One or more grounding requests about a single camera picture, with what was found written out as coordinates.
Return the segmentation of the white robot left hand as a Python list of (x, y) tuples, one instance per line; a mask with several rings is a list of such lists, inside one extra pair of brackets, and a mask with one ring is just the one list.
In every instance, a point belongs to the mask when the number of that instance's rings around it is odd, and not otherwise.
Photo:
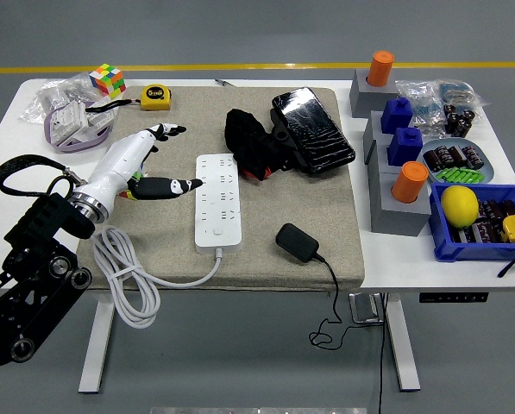
[(116, 196), (124, 191), (130, 191), (137, 200), (164, 200), (199, 188), (203, 184), (200, 179), (135, 176), (146, 158), (158, 150), (157, 141), (167, 141), (184, 132), (185, 128), (177, 124), (159, 123), (114, 142), (87, 183), (73, 192), (70, 202), (93, 222), (102, 223), (114, 210)]

